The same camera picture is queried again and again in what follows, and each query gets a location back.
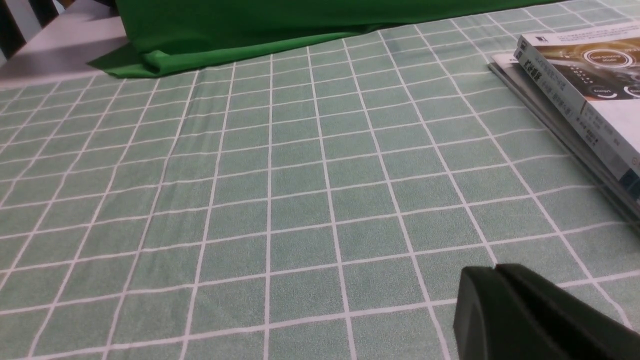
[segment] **green checkered tablecloth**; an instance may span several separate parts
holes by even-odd
[[[457,359],[465,265],[640,329],[638,221],[486,67],[578,0],[0,91],[0,359]]]

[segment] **green square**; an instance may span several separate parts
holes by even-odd
[[[119,254],[138,249],[147,219],[123,220],[90,227],[80,256]]]
[[[55,135],[71,135],[93,131],[99,120],[100,115],[66,119],[63,121],[58,130],[56,130]]]
[[[611,225],[567,234],[566,239],[594,277],[637,269],[638,233],[628,225]]]
[[[337,190],[333,192],[333,207],[338,221],[395,212],[386,184]]]
[[[169,119],[181,119],[185,105],[182,102],[174,104],[149,106],[142,116],[142,123],[156,122]]]
[[[77,154],[68,154],[53,156],[50,158],[37,159],[33,162],[33,165],[24,173],[24,176],[42,176],[49,174],[60,174],[66,172],[71,164],[76,160]],[[20,165],[20,163],[10,163],[7,165]],[[0,174],[12,174],[9,169],[5,170],[0,165]]]
[[[109,107],[109,112],[145,107],[150,96],[151,93],[118,96],[113,99],[113,102]]]
[[[226,205],[211,210],[209,239],[261,233],[266,229],[266,201]]]
[[[370,72],[394,69],[394,63],[389,56],[377,56],[375,58],[353,61],[353,70],[356,75],[368,74]]]
[[[309,69],[294,70],[281,74],[273,74],[273,87],[311,84]]]
[[[330,221],[329,203],[324,192],[271,201],[272,229],[291,229]]]
[[[400,76],[405,84],[413,84],[429,80],[438,81],[438,78],[447,76],[447,74],[442,70],[440,64],[432,63],[400,69]]]
[[[326,268],[272,276],[269,304],[272,322],[341,313],[338,270]]]
[[[74,258],[86,229],[69,229],[33,235],[17,266],[57,263]]]
[[[172,88],[163,91],[156,91],[151,95],[149,105],[161,105],[168,102],[185,101],[189,98],[191,87]]]
[[[269,143],[269,128],[267,126],[251,127],[227,131],[223,137],[223,151],[245,149],[249,147],[265,146]]]
[[[266,147],[243,151],[223,152],[220,155],[220,169],[218,170],[218,175],[224,176],[239,172],[266,169],[268,161],[269,149]]]
[[[314,101],[299,101],[290,104],[274,105],[271,111],[273,122],[309,119],[316,117]]]
[[[453,178],[467,202],[527,195],[519,178],[507,166],[460,172]]]
[[[403,218],[415,251],[472,245],[481,241],[469,215],[462,208],[428,211]]]
[[[117,167],[111,190],[124,190],[160,183],[164,160],[142,161]]]
[[[324,153],[327,159],[372,154],[376,145],[370,133],[332,136],[324,138]]]
[[[67,269],[67,265],[59,265],[12,272],[0,291],[0,309],[50,304]]]
[[[22,142],[26,140],[35,140],[47,138],[58,128],[60,122],[45,122],[43,124],[27,125],[20,130],[13,138],[13,142]]]
[[[100,130],[91,135],[87,149],[98,149],[116,145],[127,145],[133,134],[133,127],[119,127],[117,129]]]
[[[117,299],[108,299],[56,307],[34,355],[105,345],[117,305]]]
[[[569,157],[531,159],[516,164],[516,168],[535,193],[592,184],[586,171]]]
[[[444,171],[433,148],[415,149],[384,154],[382,158],[391,179],[435,174]]]
[[[236,110],[228,112],[226,129],[231,130],[266,124],[269,124],[269,108]]]
[[[271,166],[283,167],[321,161],[319,140],[309,140],[305,142],[288,143],[274,146],[271,149]]]
[[[401,87],[364,92],[362,98],[367,108],[398,105],[409,101],[404,88]]]
[[[31,342],[40,330],[47,310],[25,311],[0,316],[0,343],[11,344],[0,348],[0,358],[17,359],[27,357]]]
[[[385,173],[377,156],[331,161],[326,167],[332,188],[385,180]]]
[[[216,154],[193,154],[169,158],[164,181],[199,180],[213,177],[216,171]]]
[[[316,119],[282,122],[271,127],[273,143],[293,142],[318,137]]]
[[[464,170],[504,163],[498,148],[489,139],[454,143],[440,147],[440,153],[450,170]]]
[[[265,236],[254,236],[207,244],[200,281],[263,274],[266,269],[266,240]]]
[[[122,153],[125,151],[124,147],[115,149],[103,149],[94,151],[84,151],[78,158],[78,161],[73,167],[73,171],[88,170],[91,168],[109,167],[116,165],[118,160],[122,157]]]
[[[271,271],[336,262],[330,226],[271,235]]]
[[[262,332],[247,332],[233,335],[216,336],[202,340],[191,340],[185,355],[187,360],[225,359],[247,360],[262,359]]]
[[[353,338],[362,359],[438,359],[438,334],[426,309],[359,316]]]
[[[376,139],[378,140],[380,151],[393,151],[431,144],[431,140],[429,140],[429,136],[422,125],[376,130]]]
[[[304,323],[273,329],[269,335],[270,359],[349,359],[344,320]]]
[[[70,173],[65,179],[65,184],[60,188],[58,198],[103,194],[107,191],[112,173],[111,168]]]
[[[163,185],[156,211],[197,209],[209,205],[212,180]]]
[[[82,95],[82,98],[80,98],[80,101],[86,102],[98,99],[110,99],[116,95],[119,88],[119,84],[100,86],[97,88],[88,88],[84,91],[84,94]]]
[[[133,142],[173,138],[177,136],[180,120],[169,120],[142,124],[133,136]]]
[[[182,343],[131,347],[125,350],[110,350],[108,360],[175,360],[180,357]]]
[[[95,196],[54,202],[44,216],[40,229],[55,229],[90,223],[98,208],[100,198],[101,196]]]
[[[314,93],[311,85],[292,86],[273,89],[273,103],[282,104],[289,101],[312,100]]]
[[[460,203],[458,193],[446,175],[398,181],[393,187],[401,211],[439,208]]]
[[[427,127],[436,143],[457,142],[487,136],[475,117],[462,117],[430,122]]]
[[[596,188],[565,189],[538,198],[560,230],[620,221],[620,212]]]
[[[351,67],[348,63],[333,64],[332,66],[314,67],[312,68],[312,71],[315,83],[353,76]]]
[[[200,242],[206,218],[207,210],[156,214],[151,218],[144,246],[149,249]]]
[[[553,231],[540,209],[529,199],[472,206],[471,212],[489,241]]]
[[[471,110],[469,110],[461,97],[426,99],[417,104],[418,110],[425,121],[442,120],[471,114]]]
[[[116,218],[138,217],[149,214],[156,195],[155,188],[127,190],[111,193],[104,199],[98,221]]]
[[[420,122],[420,118],[411,104],[369,110],[369,119],[371,120],[371,126],[375,129]]]
[[[154,142],[134,143],[127,149],[127,154],[122,158],[123,162],[166,158],[173,145],[173,139],[164,139]]]
[[[584,272],[560,238],[525,240],[492,245],[499,263],[518,263],[554,283],[585,279]]]
[[[409,258],[347,265],[344,281],[351,311],[424,302]]]
[[[192,334],[263,323],[264,279],[226,282],[198,289],[193,307]]]
[[[496,140],[511,161],[542,155],[564,155],[567,150],[546,131],[522,131],[500,136]]]
[[[397,218],[382,218],[338,225],[343,261],[352,261],[407,252]]]
[[[400,82],[400,77],[395,70],[389,70],[358,76],[358,85],[360,85],[360,91],[367,91],[399,86],[402,85],[402,82]]]
[[[108,113],[100,122],[99,129],[109,129],[111,127],[135,125],[142,116],[143,109],[117,111]]]
[[[244,110],[244,111],[235,111],[234,114],[237,113],[246,113],[256,110]],[[180,135],[193,135],[193,134],[202,134],[211,131],[221,131],[222,125],[225,121],[224,114],[214,114],[206,117],[188,117],[184,119],[182,123],[182,128],[180,129]]]
[[[271,173],[272,196],[324,190],[324,167],[322,164],[281,168]]]
[[[162,289],[193,284],[199,253],[200,248],[195,246],[142,253],[136,263],[130,289]]]
[[[68,301],[120,293],[133,259],[130,255],[77,263],[60,299]]]
[[[456,297],[463,267],[493,266],[484,247],[419,255],[417,260],[431,301]]]
[[[331,136],[369,130],[369,123],[365,113],[363,111],[357,111],[354,113],[321,117],[320,127],[323,136]]]
[[[64,136],[62,138],[52,138],[47,145],[44,146],[40,155],[57,155],[66,152],[78,152],[82,151],[89,134],[78,134],[71,136]]]
[[[68,117],[101,114],[107,111],[107,106],[109,106],[110,103],[111,99],[79,102],[73,106],[73,110],[71,110]]]
[[[0,209],[0,236],[30,232],[44,209],[45,205]]]
[[[2,254],[2,257],[0,258],[0,270],[6,270],[11,267],[13,260],[18,255],[18,252],[20,252],[20,249],[24,245],[26,239],[26,236],[21,236],[16,238],[5,238],[0,241],[0,254]]]
[[[250,92],[231,95],[229,110],[241,110],[257,106],[269,106],[270,96],[268,91]]]
[[[219,178],[214,205],[267,197],[267,172]]]
[[[32,142],[23,142],[7,145],[0,152],[0,162],[13,161],[18,159],[33,158],[38,154],[45,140],[35,140]]]
[[[321,83],[316,83],[314,85],[316,88],[316,97],[320,98],[358,92],[358,87],[353,80],[353,75],[348,74],[348,76],[349,78],[326,80]]]
[[[184,335],[190,298],[191,289],[127,295],[113,342],[132,343]]]
[[[317,100],[317,107],[320,116],[362,110],[360,97],[357,94],[320,98]]]
[[[126,81],[120,87],[120,91],[118,95],[132,95],[132,94],[140,94],[143,92],[151,92],[156,87],[155,81]]]
[[[13,190],[9,193],[4,205],[21,205],[31,202],[48,201],[56,193],[62,176],[54,175],[47,177],[36,177],[34,179],[18,180],[15,182]]]

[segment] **white grid line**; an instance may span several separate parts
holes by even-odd
[[[320,125],[320,112],[318,110],[318,103],[317,103],[317,99],[316,99],[316,86],[314,84],[314,74],[313,74],[313,71],[311,69],[311,54],[310,54],[310,51],[309,51],[309,46],[307,46],[306,49],[307,49],[307,58],[308,58],[308,62],[309,62],[309,76],[311,77],[311,89],[312,89],[313,94],[314,94],[314,109],[316,111],[317,131],[318,131],[318,135],[320,137],[322,137],[322,126]],[[355,359],[358,358],[358,356],[357,356],[357,353],[356,353],[355,340],[353,338],[353,326],[351,324],[351,317],[349,315],[349,313],[350,313],[349,299],[347,298],[347,287],[346,287],[346,282],[344,280],[344,269],[342,267],[342,253],[340,251],[340,243],[339,243],[339,238],[338,238],[338,228],[335,225],[336,224],[336,219],[335,219],[335,210],[333,208],[331,182],[329,180],[329,171],[327,169],[326,154],[324,152],[324,142],[322,140],[320,140],[320,153],[321,153],[321,156],[322,156],[322,164],[323,164],[323,172],[324,172],[324,185],[326,187],[327,202],[328,202],[328,205],[329,205],[329,217],[330,217],[331,223],[332,223],[331,230],[332,230],[332,235],[333,235],[333,247],[335,249],[335,258],[336,258],[336,263],[337,263],[337,268],[338,268],[338,278],[340,279],[340,292],[341,292],[341,296],[342,296],[342,308],[344,310],[345,323],[346,323],[346,327],[347,327],[347,340],[348,340],[348,343],[349,343],[349,353],[351,355],[351,360],[355,360]]]

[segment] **white surface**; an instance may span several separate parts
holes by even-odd
[[[100,73],[86,63],[126,42],[120,17],[93,0],[78,0],[0,67],[0,88]]]

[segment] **circular graphic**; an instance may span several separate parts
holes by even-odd
[[[610,49],[589,50],[582,55],[585,60],[599,67],[609,67],[619,69],[628,67],[634,63],[634,59],[629,54],[622,51]]]
[[[625,92],[633,97],[640,97],[640,86],[625,86]]]

